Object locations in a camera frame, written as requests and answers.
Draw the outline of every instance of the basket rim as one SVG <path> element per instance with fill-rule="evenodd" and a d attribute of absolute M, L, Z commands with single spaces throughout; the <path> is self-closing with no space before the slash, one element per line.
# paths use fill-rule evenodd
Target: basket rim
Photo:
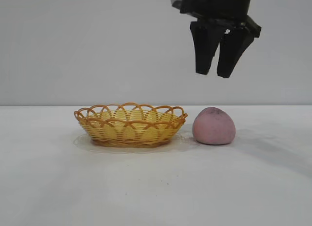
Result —
<path fill-rule="evenodd" d="M 109 107 L 110 106 L 117 106 L 117 109 L 111 110 Z M 132 108 L 131 110 L 129 109 L 125 109 L 125 106 L 134 106 L 134 108 Z M 101 107 L 102 110 L 101 112 L 95 112 L 94 109 L 97 107 Z M 133 120 L 133 121 L 127 121 L 127 120 L 119 120 L 119 119 L 113 119 L 113 118 L 109 118 L 109 119 L 98 119 L 95 117 L 91 117 L 89 116 L 89 113 L 93 113 L 93 114 L 99 114 L 99 113 L 103 113 L 103 112 L 110 112 L 110 111 L 118 111 L 118 110 L 123 110 L 123 111 L 132 111 L 132 110 L 136 110 L 139 109 L 140 111 L 146 111 L 144 109 L 142 109 L 143 107 L 148 107 L 150 108 L 150 111 L 157 111 L 158 109 L 164 109 L 167 108 L 168 110 L 165 112 L 160 112 L 161 114 L 167 114 L 168 112 L 171 112 L 172 115 L 175 115 L 177 118 L 179 118 L 179 120 L 174 121 L 174 122 L 167 122 L 167 121 L 158 121 L 158 122 L 148 122 L 148 121 L 144 121 L 144 120 Z M 174 110 L 181 110 L 182 114 L 180 116 L 174 114 Z M 82 114 L 82 111 L 87 111 L 87 116 L 84 116 Z M 74 112 L 74 116 L 75 118 L 79 121 L 79 122 L 85 122 L 88 125 L 94 127 L 90 122 L 95 121 L 95 122 L 99 122 L 102 125 L 104 124 L 108 124 L 109 126 L 113 126 L 112 124 L 110 124 L 109 122 L 122 122 L 125 123 L 125 127 L 130 126 L 133 127 L 132 124 L 134 123 L 143 123 L 146 124 L 148 127 L 153 126 L 156 127 L 156 125 L 159 124 L 166 124 L 168 125 L 168 128 L 171 126 L 172 128 L 174 128 L 173 124 L 174 123 L 184 123 L 186 120 L 186 117 L 188 116 L 187 113 L 184 112 L 184 109 L 181 106 L 169 106 L 169 105 L 161 105 L 161 106 L 152 106 L 149 104 L 137 104 L 137 103 L 124 103 L 124 104 L 109 104 L 109 105 L 102 105 L 102 104 L 96 104 L 93 105 L 91 107 L 83 107 L 77 111 Z"/>

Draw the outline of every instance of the woven basket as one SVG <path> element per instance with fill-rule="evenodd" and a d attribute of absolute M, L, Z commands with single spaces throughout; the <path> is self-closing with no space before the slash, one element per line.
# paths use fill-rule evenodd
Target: woven basket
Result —
<path fill-rule="evenodd" d="M 125 103 L 82 108 L 75 117 L 98 145 L 157 147 L 171 140 L 187 114 L 179 106 Z"/>

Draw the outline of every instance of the pink ball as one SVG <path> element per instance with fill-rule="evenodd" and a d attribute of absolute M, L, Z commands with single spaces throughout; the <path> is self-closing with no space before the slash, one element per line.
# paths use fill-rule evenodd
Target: pink ball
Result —
<path fill-rule="evenodd" d="M 196 117 L 193 136 L 203 144 L 229 144 L 236 136 L 236 128 L 227 113 L 219 108 L 208 107 Z"/>

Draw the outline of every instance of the table surface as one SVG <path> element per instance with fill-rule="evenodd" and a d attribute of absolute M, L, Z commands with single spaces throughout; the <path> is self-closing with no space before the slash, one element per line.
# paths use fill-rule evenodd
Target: table surface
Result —
<path fill-rule="evenodd" d="M 0 107 L 1 226 L 311 226 L 312 106 L 218 106 L 235 141 L 94 146 L 79 106 Z"/>

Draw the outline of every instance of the gray wall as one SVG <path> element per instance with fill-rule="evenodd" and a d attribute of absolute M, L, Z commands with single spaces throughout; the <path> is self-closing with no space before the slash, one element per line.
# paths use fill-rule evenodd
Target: gray wall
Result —
<path fill-rule="evenodd" d="M 0 0 L 0 104 L 312 104 L 312 0 L 252 0 L 229 79 L 195 73 L 170 0 Z"/>

